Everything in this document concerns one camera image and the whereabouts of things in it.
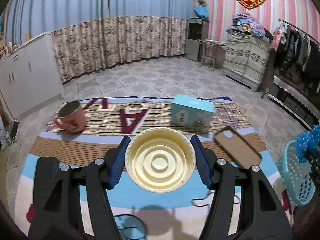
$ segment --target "silver screw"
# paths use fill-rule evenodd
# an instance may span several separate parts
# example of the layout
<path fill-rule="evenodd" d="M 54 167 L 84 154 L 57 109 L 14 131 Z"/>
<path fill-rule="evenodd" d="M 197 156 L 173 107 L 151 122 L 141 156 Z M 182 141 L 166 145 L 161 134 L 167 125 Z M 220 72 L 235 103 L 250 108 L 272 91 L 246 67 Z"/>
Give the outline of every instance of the silver screw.
<path fill-rule="evenodd" d="M 99 158 L 99 159 L 96 159 L 95 161 L 94 161 L 94 163 L 95 164 L 97 164 L 97 165 L 101 165 L 101 164 L 103 164 L 103 159 L 101 159 L 101 158 Z"/>
<path fill-rule="evenodd" d="M 60 169 L 62 171 L 67 171 L 67 170 L 69 170 L 69 165 L 62 165 Z"/>
<path fill-rule="evenodd" d="M 220 165 L 225 165 L 227 163 L 227 161 L 225 159 L 218 159 L 218 164 Z"/>
<path fill-rule="evenodd" d="M 254 172 L 260 171 L 260 168 L 259 168 L 259 166 L 257 166 L 257 165 L 253 165 L 253 166 L 251 167 L 251 169 L 252 169 Z"/>

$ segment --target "striped wallpaper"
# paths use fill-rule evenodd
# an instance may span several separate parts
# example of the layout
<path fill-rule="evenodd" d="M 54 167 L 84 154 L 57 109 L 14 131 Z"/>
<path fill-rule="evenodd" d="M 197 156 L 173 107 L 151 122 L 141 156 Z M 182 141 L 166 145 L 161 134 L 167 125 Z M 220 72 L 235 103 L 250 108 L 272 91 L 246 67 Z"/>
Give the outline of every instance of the striped wallpaper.
<path fill-rule="evenodd" d="M 320 15 L 311 0 L 266 0 L 264 4 L 248 10 L 236 0 L 205 0 L 210 16 L 209 39 L 225 41 L 226 29 L 235 13 L 249 12 L 270 32 L 279 18 L 303 29 L 320 40 Z"/>

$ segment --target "white cabinet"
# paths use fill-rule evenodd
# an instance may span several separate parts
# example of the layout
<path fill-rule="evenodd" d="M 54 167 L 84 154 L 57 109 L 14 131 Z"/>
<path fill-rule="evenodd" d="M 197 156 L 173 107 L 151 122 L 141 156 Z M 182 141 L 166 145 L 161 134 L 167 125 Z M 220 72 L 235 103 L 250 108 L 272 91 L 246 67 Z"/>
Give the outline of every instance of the white cabinet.
<path fill-rule="evenodd" d="M 0 62 L 0 90 L 12 116 L 22 119 L 50 99 L 63 98 L 51 34 L 42 34 Z"/>

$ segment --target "covered cabinet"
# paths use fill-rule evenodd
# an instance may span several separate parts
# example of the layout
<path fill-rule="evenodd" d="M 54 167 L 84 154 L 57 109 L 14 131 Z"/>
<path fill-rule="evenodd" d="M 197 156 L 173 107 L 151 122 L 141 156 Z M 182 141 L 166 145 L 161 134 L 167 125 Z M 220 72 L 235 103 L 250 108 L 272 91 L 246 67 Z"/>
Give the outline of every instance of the covered cabinet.
<path fill-rule="evenodd" d="M 8 115 L 16 119 L 63 98 L 50 33 L 26 42 L 0 62 L 0 91 Z"/>
<path fill-rule="evenodd" d="M 223 74 L 257 91 L 266 71 L 270 43 L 252 35 L 228 32 Z"/>

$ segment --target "box lid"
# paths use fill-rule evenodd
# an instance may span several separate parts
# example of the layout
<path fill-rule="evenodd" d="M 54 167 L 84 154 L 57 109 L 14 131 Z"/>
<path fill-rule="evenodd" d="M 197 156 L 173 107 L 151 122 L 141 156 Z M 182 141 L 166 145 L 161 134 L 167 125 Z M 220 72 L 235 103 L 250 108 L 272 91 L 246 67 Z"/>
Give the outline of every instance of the box lid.
<path fill-rule="evenodd" d="M 186 95 L 176 95 L 172 103 L 214 113 L 214 102 L 207 100 L 192 98 Z"/>

